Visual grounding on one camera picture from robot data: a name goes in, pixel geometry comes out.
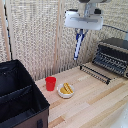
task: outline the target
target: wall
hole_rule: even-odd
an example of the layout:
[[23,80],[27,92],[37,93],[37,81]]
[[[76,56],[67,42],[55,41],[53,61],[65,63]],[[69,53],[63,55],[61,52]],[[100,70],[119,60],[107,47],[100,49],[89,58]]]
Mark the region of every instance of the wall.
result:
[[[98,4],[98,7],[104,10],[104,24],[128,30],[127,0],[112,0],[111,3]],[[82,42],[78,60],[74,61],[75,30],[66,28],[64,19],[66,10],[78,8],[78,0],[6,0],[6,8],[12,57],[24,64],[34,80],[91,61],[99,40],[109,37],[124,39],[126,36],[107,27],[100,31],[90,30]],[[0,23],[1,33],[6,29],[3,23]],[[5,35],[1,35],[1,61],[7,61],[8,41],[5,43]]]

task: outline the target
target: banana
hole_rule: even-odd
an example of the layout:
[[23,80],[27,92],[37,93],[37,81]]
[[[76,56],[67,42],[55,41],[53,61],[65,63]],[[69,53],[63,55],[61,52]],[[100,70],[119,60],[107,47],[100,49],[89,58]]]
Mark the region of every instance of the banana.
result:
[[63,94],[68,94],[68,92],[64,88],[61,88],[60,92],[63,93]]
[[73,91],[72,91],[72,89],[71,89],[71,87],[69,86],[68,83],[64,83],[64,88],[68,92],[68,94],[73,93]]

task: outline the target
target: black box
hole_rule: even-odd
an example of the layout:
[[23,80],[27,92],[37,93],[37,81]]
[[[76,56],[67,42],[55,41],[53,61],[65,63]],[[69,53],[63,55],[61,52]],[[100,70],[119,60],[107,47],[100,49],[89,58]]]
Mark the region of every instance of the black box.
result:
[[0,128],[48,128],[49,106],[20,61],[0,64]]

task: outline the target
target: black cable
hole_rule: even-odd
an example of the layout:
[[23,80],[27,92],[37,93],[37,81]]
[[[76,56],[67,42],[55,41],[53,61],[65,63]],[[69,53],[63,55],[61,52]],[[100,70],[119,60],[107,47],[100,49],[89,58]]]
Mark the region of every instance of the black cable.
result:
[[117,30],[119,30],[119,31],[122,31],[122,32],[128,33],[127,31],[121,30],[121,29],[116,28],[116,27],[113,27],[113,26],[109,26],[109,25],[103,25],[103,26],[105,26],[105,27],[110,27],[110,28],[114,28],[114,29],[117,29]]

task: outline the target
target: white bowl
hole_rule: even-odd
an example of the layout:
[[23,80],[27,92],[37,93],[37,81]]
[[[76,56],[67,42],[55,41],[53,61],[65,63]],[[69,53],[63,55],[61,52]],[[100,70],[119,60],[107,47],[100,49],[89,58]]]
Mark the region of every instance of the white bowl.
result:
[[63,93],[60,92],[60,89],[61,89],[62,87],[64,87],[63,84],[58,85],[57,91],[58,91],[58,94],[59,94],[62,98],[70,98],[70,97],[73,96],[74,91],[75,91],[75,90],[74,90],[74,87],[73,87],[72,85],[69,85],[69,86],[71,87],[73,93],[71,93],[71,94],[63,94]]

